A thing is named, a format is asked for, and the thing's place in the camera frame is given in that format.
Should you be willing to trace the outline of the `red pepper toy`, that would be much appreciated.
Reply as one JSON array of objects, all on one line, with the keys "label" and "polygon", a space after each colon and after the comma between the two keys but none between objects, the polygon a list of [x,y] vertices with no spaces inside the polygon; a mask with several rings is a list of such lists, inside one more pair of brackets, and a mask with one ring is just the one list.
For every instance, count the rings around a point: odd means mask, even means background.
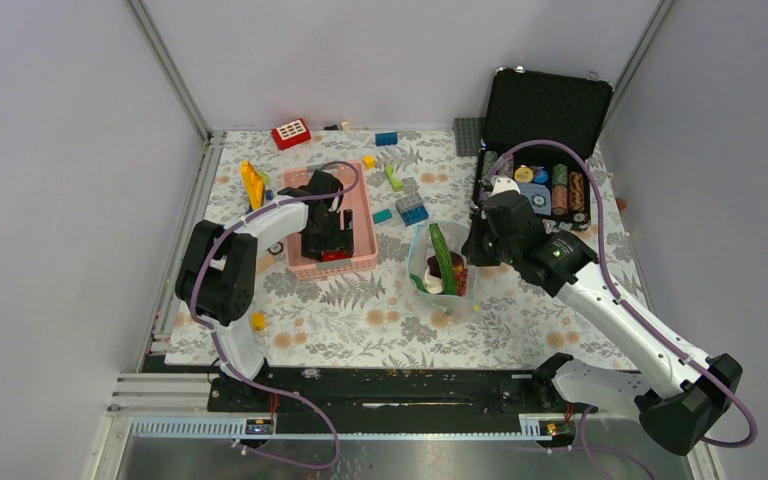
[{"label": "red pepper toy", "polygon": [[351,250],[335,250],[326,251],[322,253],[321,262],[331,262],[343,259],[349,259],[353,257]]}]

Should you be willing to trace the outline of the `dark mangosteen toy fruit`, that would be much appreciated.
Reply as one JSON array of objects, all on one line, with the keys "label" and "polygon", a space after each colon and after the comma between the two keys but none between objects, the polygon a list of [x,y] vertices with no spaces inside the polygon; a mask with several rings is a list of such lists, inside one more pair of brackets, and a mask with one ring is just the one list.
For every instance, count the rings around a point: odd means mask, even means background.
[{"label": "dark mangosteen toy fruit", "polygon": [[436,256],[431,256],[426,261],[428,273],[430,276],[438,279],[442,278],[441,267]]}]

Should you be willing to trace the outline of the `clear zip top bag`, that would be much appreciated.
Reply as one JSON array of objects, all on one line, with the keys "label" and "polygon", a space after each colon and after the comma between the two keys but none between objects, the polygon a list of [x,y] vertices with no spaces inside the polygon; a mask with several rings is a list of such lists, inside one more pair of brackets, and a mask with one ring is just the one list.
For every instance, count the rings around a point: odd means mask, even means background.
[{"label": "clear zip top bag", "polygon": [[461,254],[469,229],[452,222],[425,222],[417,226],[407,258],[407,276],[413,291],[429,306],[458,321],[477,317],[474,300],[477,269]]}]

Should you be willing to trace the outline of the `white mushroom toy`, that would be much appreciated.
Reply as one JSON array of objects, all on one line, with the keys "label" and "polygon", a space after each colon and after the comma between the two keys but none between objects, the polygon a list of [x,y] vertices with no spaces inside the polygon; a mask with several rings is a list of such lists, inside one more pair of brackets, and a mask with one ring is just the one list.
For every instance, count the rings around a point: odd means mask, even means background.
[{"label": "white mushroom toy", "polygon": [[443,282],[439,277],[426,271],[423,275],[422,283],[427,293],[432,295],[442,294],[444,292]]}]

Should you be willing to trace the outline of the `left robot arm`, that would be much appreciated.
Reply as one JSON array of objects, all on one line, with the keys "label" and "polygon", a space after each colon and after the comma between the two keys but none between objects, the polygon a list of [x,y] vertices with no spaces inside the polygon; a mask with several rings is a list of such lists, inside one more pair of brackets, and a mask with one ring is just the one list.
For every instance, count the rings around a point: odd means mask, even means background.
[{"label": "left robot arm", "polygon": [[340,208],[362,175],[346,163],[352,180],[343,184],[336,176],[340,165],[324,164],[306,184],[283,188],[230,226],[202,220],[192,230],[175,294],[188,306],[192,320],[208,330],[222,370],[236,378],[232,398],[245,410],[264,407],[271,388],[257,375],[265,356],[244,323],[255,293],[258,258],[294,234],[308,260],[343,260],[354,253],[353,217]]}]

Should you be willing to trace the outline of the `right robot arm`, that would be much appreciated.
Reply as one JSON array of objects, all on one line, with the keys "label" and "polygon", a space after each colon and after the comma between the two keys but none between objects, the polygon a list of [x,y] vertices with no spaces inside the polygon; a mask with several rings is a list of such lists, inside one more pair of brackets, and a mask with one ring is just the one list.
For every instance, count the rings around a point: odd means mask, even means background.
[{"label": "right robot arm", "polygon": [[682,339],[630,296],[577,235],[547,232],[526,197],[506,191],[474,209],[461,253],[474,266],[510,266],[590,321],[637,369],[555,354],[535,371],[533,396],[543,410],[570,402],[620,414],[666,451],[686,455],[738,403],[743,368],[733,356],[711,356]]}]

